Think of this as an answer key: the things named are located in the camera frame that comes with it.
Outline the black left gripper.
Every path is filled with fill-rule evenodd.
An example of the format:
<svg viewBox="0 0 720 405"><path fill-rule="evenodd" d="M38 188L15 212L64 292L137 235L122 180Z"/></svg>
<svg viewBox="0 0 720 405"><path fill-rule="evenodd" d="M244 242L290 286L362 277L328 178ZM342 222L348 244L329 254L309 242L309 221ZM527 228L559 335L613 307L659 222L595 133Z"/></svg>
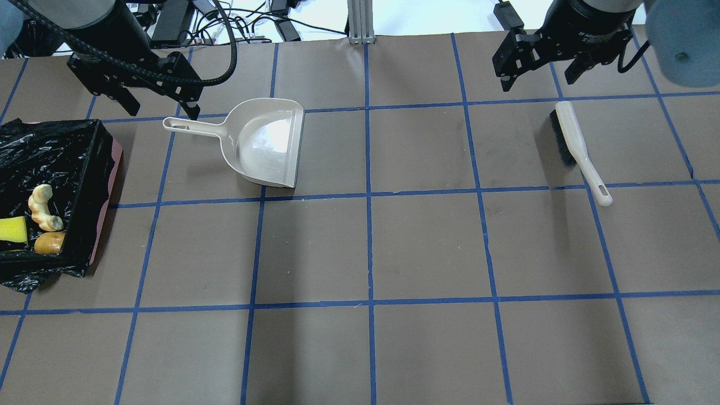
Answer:
<svg viewBox="0 0 720 405"><path fill-rule="evenodd" d="M151 51L149 37L142 30L131 11L108 11L105 16L79 28L67 29L76 38L85 41L109 56L141 69L167 76L199 80L185 54L173 51L156 55ZM67 62L70 71L82 82L93 96L91 118L136 117L141 104L122 87L146 88L159 95L175 100L190 120L200 115L200 100L203 87L197 84L175 84L154 81L151 78L131 73L113 62L106 62L77 46L70 47L74 54Z"/></svg>

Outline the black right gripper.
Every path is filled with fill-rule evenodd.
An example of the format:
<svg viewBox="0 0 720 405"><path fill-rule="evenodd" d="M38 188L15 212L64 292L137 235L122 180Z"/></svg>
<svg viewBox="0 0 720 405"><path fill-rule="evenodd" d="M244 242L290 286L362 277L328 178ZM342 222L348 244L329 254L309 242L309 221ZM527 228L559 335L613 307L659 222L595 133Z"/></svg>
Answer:
<svg viewBox="0 0 720 405"><path fill-rule="evenodd" d="M494 74L509 92L518 77L553 61L573 59L565 70L568 85L584 72L618 61L626 73L637 63L633 56L623 66L627 44L633 38L635 1L553 1L540 29L533 34L511 28L494 53Z"/></svg>

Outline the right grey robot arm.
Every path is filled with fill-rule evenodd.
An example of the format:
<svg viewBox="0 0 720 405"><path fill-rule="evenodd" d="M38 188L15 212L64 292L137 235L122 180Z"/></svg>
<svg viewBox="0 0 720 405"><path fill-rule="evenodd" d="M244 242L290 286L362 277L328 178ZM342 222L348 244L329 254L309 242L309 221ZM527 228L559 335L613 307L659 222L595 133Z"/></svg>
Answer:
<svg viewBox="0 0 720 405"><path fill-rule="evenodd" d="M551 62L569 61L565 80L614 62L620 74L655 49L659 69L673 84L718 85L717 1L553 1L543 25L530 34L509 1L494 5L507 31L494 53L494 74L502 90L517 77Z"/></svg>

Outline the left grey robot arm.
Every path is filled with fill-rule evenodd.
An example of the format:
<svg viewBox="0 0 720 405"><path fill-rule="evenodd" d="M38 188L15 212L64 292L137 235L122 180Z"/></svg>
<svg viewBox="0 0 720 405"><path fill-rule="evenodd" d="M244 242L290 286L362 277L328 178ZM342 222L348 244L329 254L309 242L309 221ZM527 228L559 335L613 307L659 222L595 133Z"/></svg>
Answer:
<svg viewBox="0 0 720 405"><path fill-rule="evenodd" d="M119 61L155 74L200 79L182 53L175 51L159 56L152 51L151 38L125 1L26 1L26 4L66 33ZM115 100L129 115L136 116L141 108L131 88L149 89L175 100L190 119L200 115L197 104L200 85L167 84L103 61L75 44L71 44L70 49L74 53L67 66L75 77L93 95Z"/></svg>

